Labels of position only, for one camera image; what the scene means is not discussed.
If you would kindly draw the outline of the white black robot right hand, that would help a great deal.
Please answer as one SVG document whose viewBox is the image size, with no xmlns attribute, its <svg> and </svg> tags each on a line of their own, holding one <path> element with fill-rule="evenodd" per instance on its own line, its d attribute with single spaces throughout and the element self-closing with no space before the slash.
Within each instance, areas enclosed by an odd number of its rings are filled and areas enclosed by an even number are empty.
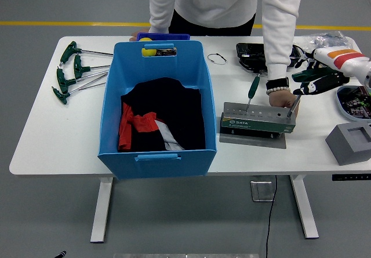
<svg viewBox="0 0 371 258">
<path fill-rule="evenodd" d="M 346 46 L 319 48 L 305 53 L 300 61 L 308 61 L 308 67 L 292 75 L 301 83 L 294 95 L 318 95 L 349 83 L 351 77 L 370 88 L 370 58 Z"/>
</svg>

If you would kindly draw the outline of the person's left hand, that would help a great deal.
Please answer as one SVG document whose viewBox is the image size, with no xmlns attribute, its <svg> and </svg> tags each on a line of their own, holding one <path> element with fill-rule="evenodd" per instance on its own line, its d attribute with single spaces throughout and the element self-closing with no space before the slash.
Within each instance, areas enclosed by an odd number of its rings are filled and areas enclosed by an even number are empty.
<svg viewBox="0 0 371 258">
<path fill-rule="evenodd" d="M 292 94 L 289 90 L 277 90 L 268 95 L 269 104 L 273 107 L 291 108 L 297 96 Z"/>
</svg>

